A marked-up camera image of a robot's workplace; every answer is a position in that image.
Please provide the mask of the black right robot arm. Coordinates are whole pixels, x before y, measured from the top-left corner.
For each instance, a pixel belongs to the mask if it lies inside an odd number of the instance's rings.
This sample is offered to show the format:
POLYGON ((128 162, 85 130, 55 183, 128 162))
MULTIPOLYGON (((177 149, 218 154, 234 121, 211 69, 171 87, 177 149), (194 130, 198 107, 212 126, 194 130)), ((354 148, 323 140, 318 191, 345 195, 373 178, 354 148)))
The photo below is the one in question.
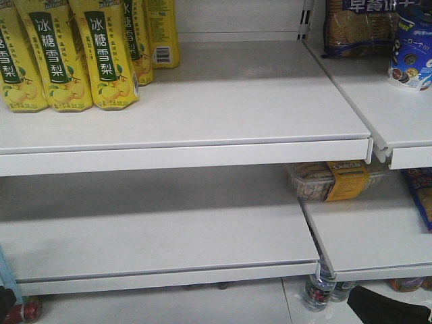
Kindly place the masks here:
POLYGON ((400 302, 362 286, 351 289, 348 306, 362 323, 431 323, 431 309, 400 302))

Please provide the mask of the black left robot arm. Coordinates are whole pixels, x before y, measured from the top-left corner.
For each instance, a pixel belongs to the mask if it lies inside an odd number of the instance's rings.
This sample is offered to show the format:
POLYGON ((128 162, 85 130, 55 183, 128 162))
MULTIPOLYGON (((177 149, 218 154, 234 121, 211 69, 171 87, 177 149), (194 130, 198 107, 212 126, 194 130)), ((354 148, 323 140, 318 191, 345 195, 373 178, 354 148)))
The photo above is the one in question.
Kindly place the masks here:
POLYGON ((16 295, 9 288, 1 286, 0 289, 0 323, 3 323, 6 316, 16 303, 16 295))

